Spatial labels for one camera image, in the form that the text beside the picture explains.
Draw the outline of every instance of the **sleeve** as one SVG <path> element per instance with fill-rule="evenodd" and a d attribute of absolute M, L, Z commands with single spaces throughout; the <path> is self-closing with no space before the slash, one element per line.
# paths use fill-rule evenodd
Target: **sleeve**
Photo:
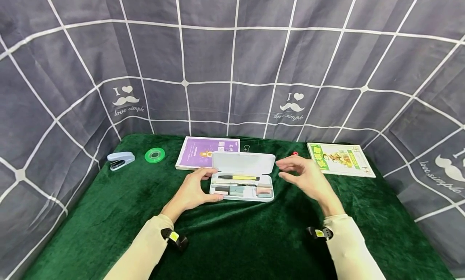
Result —
<path fill-rule="evenodd" d="M 329 216 L 323 225 L 333 231 L 333 237 L 327 244 L 339 280 L 385 279 L 352 217 Z"/>
<path fill-rule="evenodd" d="M 149 219 L 104 280 L 147 280 L 167 246 L 160 233 L 164 228 L 174 229 L 167 216 Z"/>

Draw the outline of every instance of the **hand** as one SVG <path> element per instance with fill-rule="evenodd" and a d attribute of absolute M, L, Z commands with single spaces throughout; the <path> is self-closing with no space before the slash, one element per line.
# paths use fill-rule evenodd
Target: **hand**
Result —
<path fill-rule="evenodd" d="M 276 165 L 282 170 L 279 177 L 296 185 L 314 200 L 321 201 L 335 195 L 328 180 L 313 160 L 292 155 L 276 161 Z M 296 171 L 300 176 L 287 173 L 290 171 Z"/>
<path fill-rule="evenodd" d="M 278 175 L 318 201 L 326 217 L 346 213 L 333 188 L 313 160 L 292 155 L 276 161 L 276 165 L 282 170 Z M 287 173 L 290 171 L 296 171 L 300 176 Z"/>
<path fill-rule="evenodd" d="M 206 180 L 217 172 L 216 169 L 200 168 L 187 174 L 174 197 L 163 207 L 161 214 L 168 216 L 174 223 L 186 210 L 194 209 L 204 203 L 223 200 L 223 195 L 205 194 L 201 189 L 201 180 Z"/>

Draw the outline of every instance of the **open pencil case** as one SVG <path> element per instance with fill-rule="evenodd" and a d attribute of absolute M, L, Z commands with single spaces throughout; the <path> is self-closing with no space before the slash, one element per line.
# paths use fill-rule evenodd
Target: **open pencil case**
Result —
<path fill-rule="evenodd" d="M 268 174 L 275 159 L 273 154 L 213 152 L 212 166 L 218 173 L 212 175 L 209 193 L 222 194 L 226 200 L 272 201 L 274 190 Z"/>

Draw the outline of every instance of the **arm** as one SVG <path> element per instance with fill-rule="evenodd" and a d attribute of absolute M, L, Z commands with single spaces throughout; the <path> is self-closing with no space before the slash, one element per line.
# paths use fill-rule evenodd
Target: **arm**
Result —
<path fill-rule="evenodd" d="M 340 280 L 383 280 L 385 277 L 365 245 L 365 239 L 352 217 L 346 215 L 337 195 L 319 201 L 325 220 L 333 231 L 327 241 Z"/>
<path fill-rule="evenodd" d="M 168 244 L 160 231 L 164 228 L 174 230 L 174 223 L 185 210 L 223 199 L 222 195 L 205 194 L 201 189 L 200 180 L 208 179 L 216 172 L 214 169 L 201 168 L 188 174 L 174 197 L 158 216 L 146 222 L 104 280 L 147 280 Z"/>
<path fill-rule="evenodd" d="M 104 280 L 148 279 L 166 249 L 167 241 L 160 234 L 164 228 L 174 229 L 168 216 L 149 219 Z"/>
<path fill-rule="evenodd" d="M 325 216 L 323 225 L 333 231 L 327 241 L 331 258 L 340 280 L 383 280 L 381 270 L 374 261 L 365 240 L 352 217 L 346 215 L 342 204 L 331 185 L 312 161 L 293 155 L 281 159 L 276 165 L 282 172 L 279 176 L 293 183 L 310 198 L 318 201 Z M 295 171 L 300 176 L 287 172 Z"/>

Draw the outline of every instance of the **book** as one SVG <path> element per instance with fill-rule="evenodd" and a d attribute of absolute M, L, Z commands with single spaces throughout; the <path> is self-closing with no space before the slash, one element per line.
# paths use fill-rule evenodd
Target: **book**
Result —
<path fill-rule="evenodd" d="M 376 177 L 359 145 L 307 143 L 322 173 Z"/>
<path fill-rule="evenodd" d="M 240 139 L 186 137 L 175 167 L 178 170 L 211 168 L 214 151 L 239 152 L 240 147 Z"/>

